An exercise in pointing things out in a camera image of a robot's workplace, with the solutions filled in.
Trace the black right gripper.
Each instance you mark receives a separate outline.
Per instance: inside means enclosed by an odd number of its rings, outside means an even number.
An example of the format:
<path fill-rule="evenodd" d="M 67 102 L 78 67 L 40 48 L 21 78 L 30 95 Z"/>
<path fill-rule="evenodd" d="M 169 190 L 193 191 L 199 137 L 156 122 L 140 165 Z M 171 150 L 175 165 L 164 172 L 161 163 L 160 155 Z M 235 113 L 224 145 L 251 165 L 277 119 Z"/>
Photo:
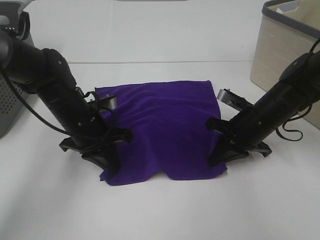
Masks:
<path fill-rule="evenodd" d="M 260 153 L 265 158 L 272 153 L 271 148 L 263 141 L 250 146 L 244 137 L 236 135 L 229 121 L 210 117 L 205 122 L 205 126 L 208 130 L 219 134 L 218 142 L 208 158 L 211 167 L 245 159 L 249 156 L 249 152 Z"/>

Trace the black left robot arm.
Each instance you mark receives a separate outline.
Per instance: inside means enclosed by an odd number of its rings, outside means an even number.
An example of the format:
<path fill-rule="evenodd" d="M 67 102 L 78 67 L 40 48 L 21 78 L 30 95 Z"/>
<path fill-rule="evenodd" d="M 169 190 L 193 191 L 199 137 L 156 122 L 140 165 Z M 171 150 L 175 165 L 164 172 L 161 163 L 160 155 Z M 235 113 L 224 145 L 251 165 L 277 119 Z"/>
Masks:
<path fill-rule="evenodd" d="M 60 123 L 58 132 L 66 138 L 60 143 L 63 151 L 73 150 L 82 158 L 117 174 L 121 162 L 117 143 L 130 143 L 134 135 L 128 128 L 118 128 L 117 118 L 111 123 L 103 113 L 114 113 L 115 95 L 93 100 L 77 86 L 66 59 L 55 49 L 38 49 L 23 40 L 0 33 L 0 72 L 10 88 L 20 87 L 36 94 Z"/>

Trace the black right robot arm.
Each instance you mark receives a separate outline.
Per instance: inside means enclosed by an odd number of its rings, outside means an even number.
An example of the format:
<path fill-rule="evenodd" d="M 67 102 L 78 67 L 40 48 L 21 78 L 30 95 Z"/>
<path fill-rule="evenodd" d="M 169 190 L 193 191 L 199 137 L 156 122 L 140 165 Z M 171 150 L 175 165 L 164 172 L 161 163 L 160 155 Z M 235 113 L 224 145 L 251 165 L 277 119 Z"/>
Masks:
<path fill-rule="evenodd" d="M 311 49 L 294 60 L 281 74 L 278 82 L 256 103 L 251 104 L 228 89 L 220 89 L 217 99 L 238 110 L 229 121 L 210 117 L 205 126 L 219 134 L 217 145 L 210 154 L 211 166 L 244 159 L 250 152 L 267 157 L 272 153 L 264 139 L 279 127 L 307 115 L 320 100 L 320 53 L 315 52 L 317 40 Z"/>

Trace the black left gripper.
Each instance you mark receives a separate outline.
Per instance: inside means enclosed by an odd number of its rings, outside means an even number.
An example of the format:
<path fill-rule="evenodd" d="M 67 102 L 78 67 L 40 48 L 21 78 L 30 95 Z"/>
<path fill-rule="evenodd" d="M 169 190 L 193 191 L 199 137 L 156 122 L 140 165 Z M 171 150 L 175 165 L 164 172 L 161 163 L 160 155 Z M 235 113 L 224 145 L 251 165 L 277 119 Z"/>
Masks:
<path fill-rule="evenodd" d="M 116 143 L 130 143 L 133 140 L 133 132 L 129 128 L 111 127 L 105 136 L 98 138 L 98 140 L 90 140 L 84 146 L 78 146 L 71 137 L 65 138 L 60 144 L 60 148 L 66 152 L 73 150 L 78 153 L 83 153 L 81 157 L 89 161 L 101 169 L 106 168 L 114 175 L 121 170 L 121 162 L 117 151 Z M 104 157 L 100 154 L 95 154 L 92 151 L 104 149 Z"/>

